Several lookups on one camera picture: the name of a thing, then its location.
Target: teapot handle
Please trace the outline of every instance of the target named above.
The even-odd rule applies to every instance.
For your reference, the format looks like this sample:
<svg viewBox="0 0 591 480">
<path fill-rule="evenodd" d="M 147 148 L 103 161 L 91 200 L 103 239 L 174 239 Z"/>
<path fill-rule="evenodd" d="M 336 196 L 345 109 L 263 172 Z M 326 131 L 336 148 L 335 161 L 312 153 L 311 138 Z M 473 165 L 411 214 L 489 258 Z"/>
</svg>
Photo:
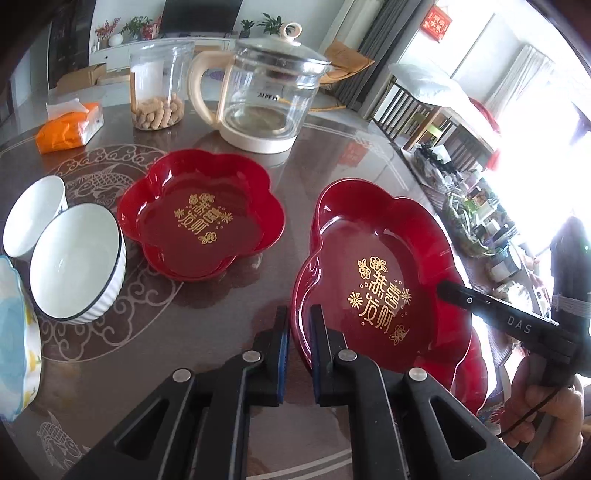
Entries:
<svg viewBox="0 0 591 480">
<path fill-rule="evenodd" d="M 189 99 L 199 116 L 214 128 L 217 128 L 218 124 L 217 112 L 212 112 L 205 105 L 203 95 L 201 94 L 201 79 L 208 69 L 225 69 L 228 67 L 233 57 L 234 53 L 231 51 L 202 51 L 191 62 L 189 73 L 187 74 L 187 93 L 189 94 Z"/>
</svg>

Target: red wall hanging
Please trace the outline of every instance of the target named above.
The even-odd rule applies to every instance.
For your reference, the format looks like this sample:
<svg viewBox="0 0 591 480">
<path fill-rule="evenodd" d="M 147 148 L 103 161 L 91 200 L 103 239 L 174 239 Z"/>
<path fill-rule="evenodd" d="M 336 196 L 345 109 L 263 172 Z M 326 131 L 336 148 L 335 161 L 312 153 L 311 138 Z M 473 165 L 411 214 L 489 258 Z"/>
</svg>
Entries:
<svg viewBox="0 0 591 480">
<path fill-rule="evenodd" d="M 421 25 L 421 30 L 441 42 L 451 23 L 452 19 L 437 5 L 433 5 Z"/>
</svg>

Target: flower-shaped plate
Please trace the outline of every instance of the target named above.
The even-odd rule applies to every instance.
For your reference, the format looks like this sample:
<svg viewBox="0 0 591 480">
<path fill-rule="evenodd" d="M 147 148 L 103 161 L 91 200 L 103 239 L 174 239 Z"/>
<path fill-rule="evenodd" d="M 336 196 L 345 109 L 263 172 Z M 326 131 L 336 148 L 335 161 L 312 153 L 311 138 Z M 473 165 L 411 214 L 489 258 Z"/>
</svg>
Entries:
<svg viewBox="0 0 591 480">
<path fill-rule="evenodd" d="M 178 150 L 124 193 L 117 218 L 162 275 L 205 280 L 279 240 L 285 214 L 270 187 L 265 169 L 249 158 Z"/>
<path fill-rule="evenodd" d="M 453 381 L 452 393 L 474 415 L 484 405 L 488 390 L 488 370 L 482 358 L 480 340 L 474 327 L 468 353 L 457 366 L 456 378 Z"/>
<path fill-rule="evenodd" d="M 467 311 L 437 297 L 444 279 L 461 282 L 425 208 L 365 180 L 338 180 L 318 199 L 310 256 L 295 282 L 295 342 L 310 366 L 310 307 L 321 304 L 326 326 L 349 348 L 388 370 L 422 367 L 449 389 L 472 325 Z"/>
</svg>

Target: black cable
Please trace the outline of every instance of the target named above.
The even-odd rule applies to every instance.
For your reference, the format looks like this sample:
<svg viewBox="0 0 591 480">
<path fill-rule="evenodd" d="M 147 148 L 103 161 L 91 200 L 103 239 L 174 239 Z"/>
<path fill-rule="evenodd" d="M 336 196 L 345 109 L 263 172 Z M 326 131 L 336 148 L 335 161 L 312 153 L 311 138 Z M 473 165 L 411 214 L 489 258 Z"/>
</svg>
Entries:
<svg viewBox="0 0 591 480">
<path fill-rule="evenodd" d="M 529 410 L 525 415 L 523 415 L 519 420 L 517 420 L 513 425 L 511 425 L 504 432 L 500 432 L 500 434 L 498 434 L 496 437 L 497 438 L 502 438 L 505 435 L 507 435 L 508 433 L 513 432 L 513 430 L 515 430 L 519 425 L 521 425 L 524 421 L 527 420 L 527 417 L 529 417 L 530 415 L 532 415 L 534 413 L 537 413 L 540 408 L 542 408 L 550 400 L 552 400 L 558 394 L 558 392 L 560 390 L 562 390 L 562 388 L 563 388 L 562 386 L 561 387 L 556 387 L 556 389 L 550 395 L 548 395 L 545 399 L 543 399 L 540 403 L 538 403 L 534 408 L 532 408 L 531 410 Z"/>
</svg>

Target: floor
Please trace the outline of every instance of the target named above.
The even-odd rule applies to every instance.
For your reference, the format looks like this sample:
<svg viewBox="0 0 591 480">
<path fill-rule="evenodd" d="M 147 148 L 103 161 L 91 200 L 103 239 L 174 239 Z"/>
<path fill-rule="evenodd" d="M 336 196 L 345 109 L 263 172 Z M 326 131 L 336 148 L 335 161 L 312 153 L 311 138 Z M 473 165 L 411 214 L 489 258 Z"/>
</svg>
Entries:
<svg viewBox="0 0 591 480">
<path fill-rule="evenodd" d="M 205 101 L 219 99 L 222 82 L 217 78 L 205 75 L 202 81 L 202 93 Z M 11 138 L 36 128 L 47 121 L 46 104 L 56 104 L 78 98 L 82 103 L 100 102 L 103 106 L 121 105 L 129 103 L 129 84 L 127 82 L 111 85 L 94 86 L 58 96 L 55 90 L 49 92 L 34 92 L 15 113 L 0 127 L 0 145 Z M 314 100 L 315 107 L 334 105 L 335 100 L 323 93 L 318 93 Z M 362 119 L 356 112 L 348 109 L 331 110 L 326 112 L 311 112 L 326 120 L 332 120 L 357 129 L 367 130 L 368 121 Z"/>
</svg>

